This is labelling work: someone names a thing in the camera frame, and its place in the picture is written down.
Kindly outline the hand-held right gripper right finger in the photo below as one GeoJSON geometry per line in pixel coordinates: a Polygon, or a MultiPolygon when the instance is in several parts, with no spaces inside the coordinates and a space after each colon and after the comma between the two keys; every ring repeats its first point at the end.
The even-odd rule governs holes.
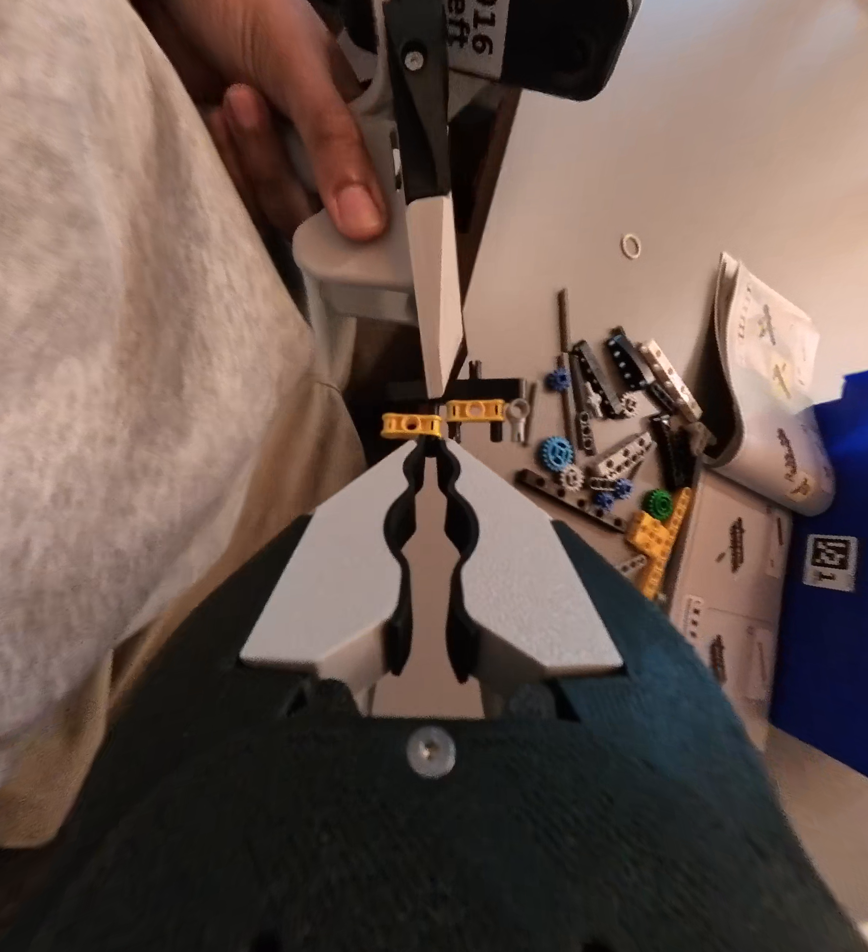
{"type": "Polygon", "coordinates": [[[459,444],[435,458],[458,554],[445,640],[461,683],[476,680],[485,716],[525,685],[611,676],[624,663],[554,521],[459,444]]]}

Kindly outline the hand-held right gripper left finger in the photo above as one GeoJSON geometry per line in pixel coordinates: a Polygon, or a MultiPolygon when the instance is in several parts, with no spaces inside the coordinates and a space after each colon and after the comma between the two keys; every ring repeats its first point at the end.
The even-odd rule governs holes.
{"type": "Polygon", "coordinates": [[[364,715],[378,684],[404,672],[414,643],[411,568],[423,441],[403,444],[318,506],[239,660],[346,686],[364,715]]]}

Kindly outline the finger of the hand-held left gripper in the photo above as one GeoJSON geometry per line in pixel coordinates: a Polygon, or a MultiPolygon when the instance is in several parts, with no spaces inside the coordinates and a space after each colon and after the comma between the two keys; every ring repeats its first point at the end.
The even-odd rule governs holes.
{"type": "Polygon", "coordinates": [[[441,396],[463,343],[463,309],[452,195],[406,206],[425,392],[441,396]]]}

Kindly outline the black lego beam with pins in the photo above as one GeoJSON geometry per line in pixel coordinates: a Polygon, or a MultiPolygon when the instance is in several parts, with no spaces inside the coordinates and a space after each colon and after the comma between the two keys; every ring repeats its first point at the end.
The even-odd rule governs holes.
{"type": "Polygon", "coordinates": [[[519,377],[487,376],[479,360],[471,360],[466,376],[452,379],[440,395],[431,395],[421,380],[392,382],[383,387],[383,400],[393,407],[441,407],[451,401],[500,400],[505,403],[526,396],[526,381],[519,377]]]}

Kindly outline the long lego axle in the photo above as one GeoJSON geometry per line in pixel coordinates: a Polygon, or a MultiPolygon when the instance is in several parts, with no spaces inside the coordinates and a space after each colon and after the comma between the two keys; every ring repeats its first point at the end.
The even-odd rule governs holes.
{"type": "Polygon", "coordinates": [[[557,367],[561,371],[560,376],[565,381],[560,387],[564,435],[572,444],[573,449],[576,449],[578,446],[578,436],[572,394],[572,372],[570,364],[571,332],[569,324],[569,299],[566,289],[558,291],[557,306],[559,322],[559,355],[557,357],[557,367]]]}

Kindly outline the yellow lego beam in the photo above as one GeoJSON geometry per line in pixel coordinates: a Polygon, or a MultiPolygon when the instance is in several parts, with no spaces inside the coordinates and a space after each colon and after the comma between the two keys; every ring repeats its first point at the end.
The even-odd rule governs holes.
{"type": "Polygon", "coordinates": [[[636,586],[647,599],[654,600],[662,587],[666,568],[674,546],[690,510],[693,491],[689,487],[671,492],[675,498],[674,514],[665,522],[651,518],[640,507],[630,517],[625,539],[632,549],[650,557],[650,563],[638,575],[636,586]]]}

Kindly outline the light grey lego beam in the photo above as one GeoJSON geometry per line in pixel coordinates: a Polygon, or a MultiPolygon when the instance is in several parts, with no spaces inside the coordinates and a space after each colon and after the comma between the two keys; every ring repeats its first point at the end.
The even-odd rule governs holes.
{"type": "Polygon", "coordinates": [[[651,433],[633,434],[594,460],[591,473],[596,478],[617,481],[639,466],[654,447],[651,433]]]}

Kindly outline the black lego brick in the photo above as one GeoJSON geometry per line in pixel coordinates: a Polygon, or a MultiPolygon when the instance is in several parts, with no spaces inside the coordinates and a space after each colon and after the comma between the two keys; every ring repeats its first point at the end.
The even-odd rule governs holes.
{"type": "Polygon", "coordinates": [[[688,430],[674,425],[669,415],[659,413],[649,417],[649,431],[657,450],[664,488],[675,492],[693,487],[696,459],[688,430]]]}

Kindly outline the black lego beam blue pins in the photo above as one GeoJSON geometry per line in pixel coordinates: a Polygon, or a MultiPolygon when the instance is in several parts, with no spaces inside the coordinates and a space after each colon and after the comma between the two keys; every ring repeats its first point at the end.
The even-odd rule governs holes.
{"type": "Polygon", "coordinates": [[[653,371],[623,327],[611,328],[604,346],[616,368],[623,391],[643,391],[654,384],[653,371]]]}

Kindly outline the white lego beam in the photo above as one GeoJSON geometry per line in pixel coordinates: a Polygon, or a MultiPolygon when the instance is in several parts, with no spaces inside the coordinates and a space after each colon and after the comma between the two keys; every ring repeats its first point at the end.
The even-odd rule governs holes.
{"type": "Polygon", "coordinates": [[[703,411],[657,341],[637,344],[637,349],[654,375],[657,387],[689,422],[700,422],[703,411]]]}

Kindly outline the person's left hand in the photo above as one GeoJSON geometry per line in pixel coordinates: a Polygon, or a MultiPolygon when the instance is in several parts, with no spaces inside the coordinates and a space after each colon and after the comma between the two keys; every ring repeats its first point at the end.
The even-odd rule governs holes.
{"type": "Polygon", "coordinates": [[[385,232],[387,208],[345,92],[347,65],[308,2],[166,2],[166,10],[222,85],[210,134],[250,216],[286,235],[314,212],[356,242],[385,232]],[[305,188],[275,115],[291,125],[314,181],[305,188]]]}

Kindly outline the printed instruction sheet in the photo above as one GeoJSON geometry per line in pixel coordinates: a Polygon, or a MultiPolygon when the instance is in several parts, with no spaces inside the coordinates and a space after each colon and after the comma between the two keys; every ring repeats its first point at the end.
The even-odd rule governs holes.
{"type": "Polygon", "coordinates": [[[668,613],[749,734],[766,735],[794,519],[703,470],[679,541],[668,613]]]}

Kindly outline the white instruction booklet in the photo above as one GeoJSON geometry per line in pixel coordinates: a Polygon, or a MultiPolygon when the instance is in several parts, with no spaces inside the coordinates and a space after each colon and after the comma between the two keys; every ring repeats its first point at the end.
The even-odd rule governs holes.
{"type": "Polygon", "coordinates": [[[810,395],[820,340],[814,323],[723,252],[713,327],[730,415],[707,465],[777,506],[821,515],[832,506],[835,475],[810,395]]]}

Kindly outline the blue plastic bin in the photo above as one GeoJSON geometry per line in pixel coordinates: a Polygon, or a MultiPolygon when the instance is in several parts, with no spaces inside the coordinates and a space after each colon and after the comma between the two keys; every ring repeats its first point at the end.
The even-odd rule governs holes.
{"type": "Polygon", "coordinates": [[[771,721],[868,778],[868,370],[816,416],[835,494],[795,517],[771,721]]]}

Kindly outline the grey sweatshirt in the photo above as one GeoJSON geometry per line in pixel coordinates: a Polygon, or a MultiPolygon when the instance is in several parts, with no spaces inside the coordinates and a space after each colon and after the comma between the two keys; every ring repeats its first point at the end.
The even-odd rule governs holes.
{"type": "Polygon", "coordinates": [[[226,549],[311,335],[122,2],[0,2],[0,786],[226,549]]]}

